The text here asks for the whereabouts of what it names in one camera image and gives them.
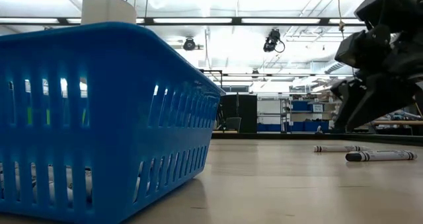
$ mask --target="gray marker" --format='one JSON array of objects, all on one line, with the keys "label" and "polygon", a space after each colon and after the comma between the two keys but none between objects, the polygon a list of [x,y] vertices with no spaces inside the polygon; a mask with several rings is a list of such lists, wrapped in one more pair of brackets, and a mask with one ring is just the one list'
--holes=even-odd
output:
[{"label": "gray marker", "polygon": [[406,161],[417,159],[413,151],[353,151],[345,155],[347,161]]},{"label": "gray marker", "polygon": [[369,147],[357,145],[315,145],[315,152],[350,152],[369,150]]}]

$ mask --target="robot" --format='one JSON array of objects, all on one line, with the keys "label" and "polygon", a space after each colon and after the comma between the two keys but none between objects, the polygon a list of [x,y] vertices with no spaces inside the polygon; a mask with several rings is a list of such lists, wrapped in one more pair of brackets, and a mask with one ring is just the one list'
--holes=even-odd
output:
[{"label": "robot", "polygon": [[354,14],[367,32],[343,40],[335,60],[358,70],[331,88],[344,131],[415,103],[423,88],[423,0],[365,0]]}]

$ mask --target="laboratory room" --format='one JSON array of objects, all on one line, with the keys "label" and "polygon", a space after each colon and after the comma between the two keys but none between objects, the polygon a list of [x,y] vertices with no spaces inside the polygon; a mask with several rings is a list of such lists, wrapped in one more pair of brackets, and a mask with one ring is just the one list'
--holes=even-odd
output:
[{"label": "laboratory room", "polygon": [[421,224],[423,0],[0,0],[0,223]]}]

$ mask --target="blue bin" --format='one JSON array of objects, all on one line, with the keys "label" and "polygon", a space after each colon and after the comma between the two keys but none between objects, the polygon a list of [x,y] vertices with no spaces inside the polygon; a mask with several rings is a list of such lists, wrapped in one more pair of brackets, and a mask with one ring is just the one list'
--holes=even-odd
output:
[{"label": "blue bin", "polygon": [[281,125],[280,124],[267,124],[267,131],[281,131]]},{"label": "blue bin", "polygon": [[321,122],[304,122],[304,131],[317,131]]},{"label": "blue bin", "polygon": [[284,122],[285,131],[304,131],[304,122],[294,122],[292,126],[289,125],[289,122]]},{"label": "blue bin", "polygon": [[267,131],[267,125],[266,124],[257,124],[257,131]]},{"label": "blue bin", "polygon": [[76,223],[123,221],[200,173],[224,93],[118,22],[0,37],[0,82],[0,211]]},{"label": "blue bin", "polygon": [[292,111],[310,111],[309,102],[307,101],[292,101]]}]

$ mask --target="ceiling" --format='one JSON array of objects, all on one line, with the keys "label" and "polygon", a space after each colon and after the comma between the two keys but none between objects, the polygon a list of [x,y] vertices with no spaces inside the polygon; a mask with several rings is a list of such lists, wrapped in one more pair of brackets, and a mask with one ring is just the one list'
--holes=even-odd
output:
[{"label": "ceiling", "polygon": [[[354,17],[363,0],[127,0],[138,17]],[[0,17],[80,17],[82,0],[0,0]],[[342,41],[337,26],[147,26],[172,45],[192,65],[225,73],[322,73],[336,65],[334,53]],[[265,38],[278,28],[286,45],[283,53],[263,52]],[[0,26],[0,35],[43,30],[45,26]],[[348,26],[344,36],[364,30]],[[186,37],[203,50],[184,51]],[[332,74],[351,74],[343,66]],[[282,83],[265,82],[277,91]],[[227,85],[250,85],[226,82]]]}]

